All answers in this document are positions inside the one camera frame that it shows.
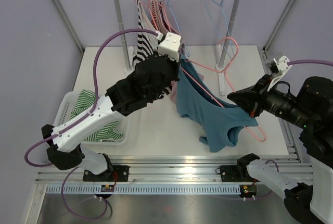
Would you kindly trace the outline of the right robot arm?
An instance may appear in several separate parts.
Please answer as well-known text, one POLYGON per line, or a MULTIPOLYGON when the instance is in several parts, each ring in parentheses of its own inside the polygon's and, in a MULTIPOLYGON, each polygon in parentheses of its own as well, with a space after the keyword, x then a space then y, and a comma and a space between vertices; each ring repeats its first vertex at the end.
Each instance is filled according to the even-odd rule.
POLYGON ((271 82, 273 76, 266 74, 255 85, 227 97, 252 118, 266 111, 301 128, 299 140, 310 156, 313 184, 288 180, 255 154, 237 160, 237 177, 263 183, 299 223, 332 223, 332 81, 309 77, 297 96, 278 91, 280 83, 271 86, 271 82))

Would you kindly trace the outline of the light blue wire hanger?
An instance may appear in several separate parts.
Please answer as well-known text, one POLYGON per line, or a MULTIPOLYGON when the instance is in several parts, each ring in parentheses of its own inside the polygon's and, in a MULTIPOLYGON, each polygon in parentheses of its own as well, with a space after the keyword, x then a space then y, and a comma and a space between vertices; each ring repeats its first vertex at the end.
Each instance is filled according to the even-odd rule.
POLYGON ((227 28, 227 18, 224 11, 224 0, 201 0, 204 9, 208 15, 209 21, 212 24, 214 32, 218 40, 223 38, 223 27, 226 33, 230 33, 227 28))

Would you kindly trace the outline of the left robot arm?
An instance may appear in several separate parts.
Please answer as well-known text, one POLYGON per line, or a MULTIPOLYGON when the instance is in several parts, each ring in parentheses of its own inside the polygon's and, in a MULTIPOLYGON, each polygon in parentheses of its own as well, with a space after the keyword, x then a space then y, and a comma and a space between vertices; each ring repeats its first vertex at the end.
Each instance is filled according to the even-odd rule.
POLYGON ((96 103, 72 120, 53 127, 48 160, 59 170, 83 168, 100 181, 107 181, 113 167, 106 154, 84 149, 80 144, 97 130, 114 120, 122 120, 158 100, 172 81, 178 80, 180 55, 149 56, 138 63, 125 79, 108 88, 96 103))

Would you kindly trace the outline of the green striped tank top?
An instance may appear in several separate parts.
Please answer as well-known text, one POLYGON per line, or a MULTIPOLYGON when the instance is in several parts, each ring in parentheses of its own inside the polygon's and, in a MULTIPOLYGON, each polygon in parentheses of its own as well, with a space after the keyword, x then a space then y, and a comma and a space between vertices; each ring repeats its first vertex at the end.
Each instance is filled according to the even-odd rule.
MULTIPOLYGON (((70 119, 78 116, 80 113, 86 111, 95 102, 95 92, 90 90, 82 90, 78 99, 76 100, 75 106, 70 113, 70 119)), ((116 127, 119 125, 121 120, 114 120, 107 125, 100 128, 88 136, 84 142, 121 142, 124 140, 124 134, 116 131, 116 127)))

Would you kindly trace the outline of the blue tank top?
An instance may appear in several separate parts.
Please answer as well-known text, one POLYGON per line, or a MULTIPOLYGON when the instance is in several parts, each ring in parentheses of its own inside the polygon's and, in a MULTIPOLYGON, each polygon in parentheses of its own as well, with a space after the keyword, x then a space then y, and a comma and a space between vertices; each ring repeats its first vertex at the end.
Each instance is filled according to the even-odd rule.
POLYGON ((205 85, 192 63, 181 57, 176 89, 176 110, 203 127, 199 141, 211 153, 225 147, 234 147, 238 135, 245 127, 256 127, 258 122, 242 108, 217 97, 205 85))

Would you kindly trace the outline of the mauve pink tank top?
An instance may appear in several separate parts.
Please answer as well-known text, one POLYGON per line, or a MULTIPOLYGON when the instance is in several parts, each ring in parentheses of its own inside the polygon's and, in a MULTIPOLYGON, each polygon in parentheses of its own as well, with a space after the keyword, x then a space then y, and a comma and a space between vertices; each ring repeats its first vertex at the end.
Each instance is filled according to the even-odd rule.
MULTIPOLYGON (((178 34, 177 29, 174 29, 172 27, 170 19, 168 18, 168 13, 167 13, 166 8, 168 9, 167 5, 164 5, 162 8, 160 8, 161 19, 164 23, 164 26, 166 27, 167 31, 178 34)), ((176 101, 177 101, 176 94, 177 94, 177 82, 173 82, 171 92, 170 92, 170 100, 174 104, 176 104, 176 101)))

